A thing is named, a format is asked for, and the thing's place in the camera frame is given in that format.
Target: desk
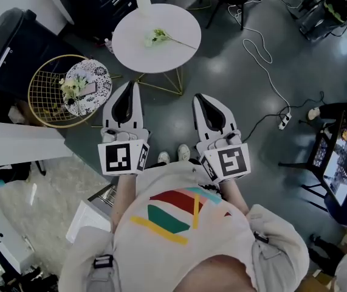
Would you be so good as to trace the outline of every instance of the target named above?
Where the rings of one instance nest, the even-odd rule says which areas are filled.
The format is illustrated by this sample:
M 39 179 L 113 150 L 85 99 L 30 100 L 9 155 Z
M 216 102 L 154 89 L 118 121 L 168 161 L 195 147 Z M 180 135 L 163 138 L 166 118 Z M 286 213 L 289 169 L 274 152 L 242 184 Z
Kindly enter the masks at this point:
M 164 29 L 173 39 L 191 47 L 174 41 L 163 41 L 146 47 L 145 37 L 157 28 Z M 201 36 L 198 21 L 188 11 L 172 4 L 152 4 L 149 16 L 143 16 L 140 10 L 136 9 L 119 22 L 112 36 L 112 49 L 119 62 L 142 73 L 137 79 L 138 83 L 182 95 L 183 75 L 182 70 L 179 74 L 178 68 L 196 53 Z M 173 69 L 176 69 L 178 87 L 165 74 Z M 146 74 L 159 73 L 165 75 L 176 91 L 141 81 Z
M 336 122 L 320 130 L 314 147 L 305 163 L 284 164 L 282 167 L 293 167 L 311 171 L 319 184 L 302 187 L 315 195 L 323 197 L 310 188 L 322 186 L 338 203 L 342 205 L 347 196 L 347 122 L 344 112 Z

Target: sleeve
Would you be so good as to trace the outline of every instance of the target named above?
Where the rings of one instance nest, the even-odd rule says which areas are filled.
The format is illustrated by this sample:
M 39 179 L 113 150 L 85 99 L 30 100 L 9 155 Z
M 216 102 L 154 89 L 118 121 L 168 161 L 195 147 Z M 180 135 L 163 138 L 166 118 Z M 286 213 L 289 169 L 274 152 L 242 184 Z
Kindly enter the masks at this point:
M 80 228 L 70 248 L 58 282 L 59 292 L 86 292 L 95 257 L 112 241 L 112 233 L 92 226 Z
M 293 292 L 307 274 L 308 250 L 295 228 L 259 204 L 247 214 L 253 232 L 268 239 L 253 245 L 259 292 Z

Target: electrical outlet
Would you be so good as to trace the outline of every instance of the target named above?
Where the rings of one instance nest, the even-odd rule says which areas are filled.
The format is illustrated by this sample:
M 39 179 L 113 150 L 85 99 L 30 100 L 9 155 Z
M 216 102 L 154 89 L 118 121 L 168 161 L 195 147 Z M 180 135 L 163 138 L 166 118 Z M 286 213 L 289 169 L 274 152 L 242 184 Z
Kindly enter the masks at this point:
M 283 121 L 281 121 L 281 123 L 278 125 L 278 128 L 283 130 L 285 129 L 285 127 L 287 126 L 288 122 L 290 121 L 290 118 L 292 118 L 292 115 L 290 113 L 287 113 L 284 118 Z

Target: gold wire chair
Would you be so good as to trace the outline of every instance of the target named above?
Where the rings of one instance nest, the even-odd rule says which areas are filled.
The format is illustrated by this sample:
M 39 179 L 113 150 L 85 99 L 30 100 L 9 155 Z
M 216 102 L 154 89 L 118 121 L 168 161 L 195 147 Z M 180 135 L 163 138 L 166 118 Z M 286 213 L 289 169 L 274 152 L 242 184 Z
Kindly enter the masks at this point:
M 64 107 L 60 80 L 68 70 L 80 61 L 87 60 L 81 55 L 61 55 L 44 63 L 30 81 L 28 101 L 33 115 L 43 124 L 52 128 L 70 128 L 91 118 L 93 112 L 75 116 Z

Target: round white table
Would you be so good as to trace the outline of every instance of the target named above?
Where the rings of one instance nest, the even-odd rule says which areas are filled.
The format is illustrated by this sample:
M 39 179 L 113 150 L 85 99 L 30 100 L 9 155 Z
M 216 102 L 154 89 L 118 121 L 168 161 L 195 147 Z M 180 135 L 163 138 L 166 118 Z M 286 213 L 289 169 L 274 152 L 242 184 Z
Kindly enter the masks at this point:
M 158 28 L 165 30 L 173 39 L 191 47 L 174 41 L 162 41 L 146 47 L 145 37 Z M 201 36 L 198 21 L 188 11 L 172 4 L 152 4 L 148 16 L 142 15 L 139 9 L 136 9 L 119 22 L 112 36 L 112 49 L 123 65 L 142 73 L 137 79 L 138 83 L 150 85 L 141 82 L 140 79 L 145 74 L 164 73 L 177 92 L 158 86 L 154 87 L 182 95 L 182 73 L 180 76 L 178 68 L 196 53 Z M 177 88 L 165 74 L 173 69 L 176 69 L 180 88 Z

